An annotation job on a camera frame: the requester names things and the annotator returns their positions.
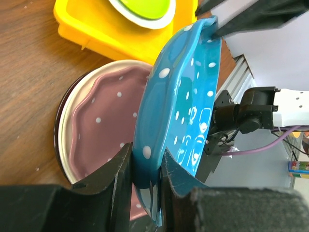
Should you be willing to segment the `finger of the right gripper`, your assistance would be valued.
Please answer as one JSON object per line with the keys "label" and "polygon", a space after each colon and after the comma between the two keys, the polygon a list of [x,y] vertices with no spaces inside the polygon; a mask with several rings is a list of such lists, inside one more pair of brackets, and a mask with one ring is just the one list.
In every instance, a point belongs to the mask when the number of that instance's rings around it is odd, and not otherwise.
{"label": "finger of the right gripper", "polygon": [[198,4],[197,9],[195,11],[195,16],[200,16],[212,8],[217,7],[225,0],[203,0],[201,3]]}
{"label": "finger of the right gripper", "polygon": [[278,29],[309,10],[307,0],[259,0],[216,30],[213,38],[243,31]]}

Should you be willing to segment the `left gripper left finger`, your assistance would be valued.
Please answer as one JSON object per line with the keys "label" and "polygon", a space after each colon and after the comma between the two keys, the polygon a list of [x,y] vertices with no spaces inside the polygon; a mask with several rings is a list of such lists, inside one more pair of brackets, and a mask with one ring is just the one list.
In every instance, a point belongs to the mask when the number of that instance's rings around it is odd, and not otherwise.
{"label": "left gripper left finger", "polygon": [[126,232],[132,192],[132,144],[73,184],[0,188],[3,232]]}

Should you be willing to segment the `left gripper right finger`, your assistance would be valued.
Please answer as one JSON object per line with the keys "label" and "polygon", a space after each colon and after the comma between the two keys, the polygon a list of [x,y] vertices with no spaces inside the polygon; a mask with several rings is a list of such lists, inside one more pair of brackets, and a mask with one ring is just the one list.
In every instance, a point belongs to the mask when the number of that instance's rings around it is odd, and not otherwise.
{"label": "left gripper right finger", "polygon": [[164,152],[161,207],[167,232],[306,232],[309,207],[289,188],[210,188]]}

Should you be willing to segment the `pink polka dot plate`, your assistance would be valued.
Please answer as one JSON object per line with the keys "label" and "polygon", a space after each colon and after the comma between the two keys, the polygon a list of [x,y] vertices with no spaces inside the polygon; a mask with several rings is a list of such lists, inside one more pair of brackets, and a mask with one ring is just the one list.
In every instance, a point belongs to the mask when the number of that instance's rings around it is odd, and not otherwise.
{"label": "pink polka dot plate", "polygon": [[70,112],[69,167],[73,183],[109,162],[133,141],[140,101],[152,66],[136,60],[106,64],[84,78]]}

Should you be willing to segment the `blue polka dot plate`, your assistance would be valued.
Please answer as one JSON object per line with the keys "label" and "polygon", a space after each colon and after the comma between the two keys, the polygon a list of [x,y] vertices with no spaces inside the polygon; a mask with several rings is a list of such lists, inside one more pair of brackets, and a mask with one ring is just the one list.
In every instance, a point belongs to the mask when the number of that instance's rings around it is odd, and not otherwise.
{"label": "blue polka dot plate", "polygon": [[196,175],[211,125],[219,80],[218,18],[203,18],[176,32],[158,55],[144,89],[133,141],[133,183],[140,204],[162,225],[164,152]]}

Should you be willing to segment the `cream pink floral plate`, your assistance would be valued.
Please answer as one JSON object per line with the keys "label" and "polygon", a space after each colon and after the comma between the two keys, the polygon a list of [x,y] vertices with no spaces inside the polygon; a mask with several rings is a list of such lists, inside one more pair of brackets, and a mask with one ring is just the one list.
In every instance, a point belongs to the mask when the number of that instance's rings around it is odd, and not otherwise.
{"label": "cream pink floral plate", "polygon": [[59,145],[59,152],[62,166],[71,184],[74,184],[77,181],[79,181],[79,178],[77,178],[74,175],[69,165],[69,151],[72,143],[71,115],[73,110],[88,94],[93,83],[97,78],[108,72],[118,71],[135,65],[141,68],[145,68],[147,70],[150,70],[152,67],[150,64],[139,60],[125,59],[125,60],[113,61],[97,69],[91,70],[90,73],[87,74],[70,93],[64,105],[64,109],[60,118],[58,145]]}

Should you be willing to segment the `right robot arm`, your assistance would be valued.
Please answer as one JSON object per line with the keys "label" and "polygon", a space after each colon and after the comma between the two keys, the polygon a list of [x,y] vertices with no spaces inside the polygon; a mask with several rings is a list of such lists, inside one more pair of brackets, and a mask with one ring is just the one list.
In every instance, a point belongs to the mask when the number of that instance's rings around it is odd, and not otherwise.
{"label": "right robot arm", "polygon": [[[207,33],[213,41],[237,32],[278,29],[309,10],[307,0],[258,0],[223,26],[215,26]],[[211,118],[209,143],[204,146],[208,156],[247,155],[264,151],[284,140],[293,131],[309,127],[309,93],[307,91],[253,87],[246,90],[239,104],[215,101]],[[258,129],[284,134],[274,142],[253,150],[228,152],[222,148],[236,135]]]}

